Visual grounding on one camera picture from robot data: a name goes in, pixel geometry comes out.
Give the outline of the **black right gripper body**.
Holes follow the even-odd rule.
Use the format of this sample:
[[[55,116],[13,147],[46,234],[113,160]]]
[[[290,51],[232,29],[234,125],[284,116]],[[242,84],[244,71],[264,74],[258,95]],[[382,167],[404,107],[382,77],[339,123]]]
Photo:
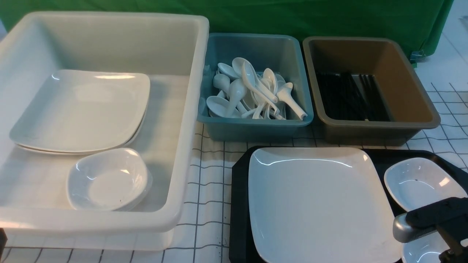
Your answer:
[[[467,198],[449,197],[398,215],[393,220],[393,237],[409,243],[438,232],[449,247],[438,257],[440,262],[466,263],[467,202]]]

